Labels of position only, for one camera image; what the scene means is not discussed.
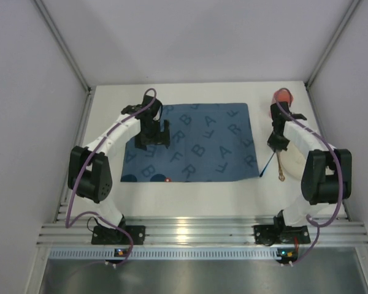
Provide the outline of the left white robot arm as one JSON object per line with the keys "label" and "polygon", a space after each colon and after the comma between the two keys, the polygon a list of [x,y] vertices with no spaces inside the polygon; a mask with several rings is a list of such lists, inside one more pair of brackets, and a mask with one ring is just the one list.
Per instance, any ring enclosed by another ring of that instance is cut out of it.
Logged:
{"label": "left white robot arm", "polygon": [[109,196],[113,188],[110,161],[134,139],[135,147],[170,146],[170,125],[161,120],[163,104],[156,90],[146,90],[141,104],[128,105],[98,138],[86,146],[75,146],[70,153],[67,186],[71,190],[66,228],[77,219],[91,215],[108,228],[117,228],[124,215]]}

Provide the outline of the blue letter placemat cloth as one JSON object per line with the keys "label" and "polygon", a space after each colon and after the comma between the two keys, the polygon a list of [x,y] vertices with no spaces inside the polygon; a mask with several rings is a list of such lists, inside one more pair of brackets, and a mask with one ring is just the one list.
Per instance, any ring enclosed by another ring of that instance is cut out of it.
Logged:
{"label": "blue letter placemat cloth", "polygon": [[170,123],[170,146],[144,151],[129,141],[122,182],[233,182],[259,176],[247,104],[165,105],[162,118]]}

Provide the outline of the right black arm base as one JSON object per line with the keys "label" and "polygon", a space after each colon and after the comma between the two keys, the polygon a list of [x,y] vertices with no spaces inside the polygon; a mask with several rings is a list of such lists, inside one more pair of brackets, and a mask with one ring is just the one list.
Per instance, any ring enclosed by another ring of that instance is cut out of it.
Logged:
{"label": "right black arm base", "polygon": [[264,246],[274,244],[310,244],[310,236],[307,226],[282,227],[275,225],[255,225],[253,227],[255,243]]}

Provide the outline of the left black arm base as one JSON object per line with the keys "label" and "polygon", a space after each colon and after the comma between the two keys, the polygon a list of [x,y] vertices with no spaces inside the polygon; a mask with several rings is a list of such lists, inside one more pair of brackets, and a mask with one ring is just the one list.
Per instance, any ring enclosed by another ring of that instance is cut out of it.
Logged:
{"label": "left black arm base", "polygon": [[[130,235],[134,245],[143,245],[146,227],[143,225],[127,225],[125,231]],[[129,238],[114,228],[97,225],[93,228],[92,245],[130,245]]]}

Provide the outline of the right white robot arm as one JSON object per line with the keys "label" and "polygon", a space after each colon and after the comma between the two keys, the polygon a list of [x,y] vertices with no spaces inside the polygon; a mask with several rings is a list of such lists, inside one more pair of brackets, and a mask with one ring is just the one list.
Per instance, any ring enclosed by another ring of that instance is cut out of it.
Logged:
{"label": "right white robot arm", "polygon": [[[270,112],[273,131],[267,141],[269,147],[280,153],[287,151],[288,145],[294,145],[306,158],[301,194],[282,210],[285,224],[296,226],[308,221],[316,227],[330,225],[342,201],[351,194],[351,152],[331,146],[309,128],[304,115],[291,113],[287,102],[274,102]],[[335,210],[328,221],[320,224],[311,213],[321,211],[325,204],[335,204]]]}

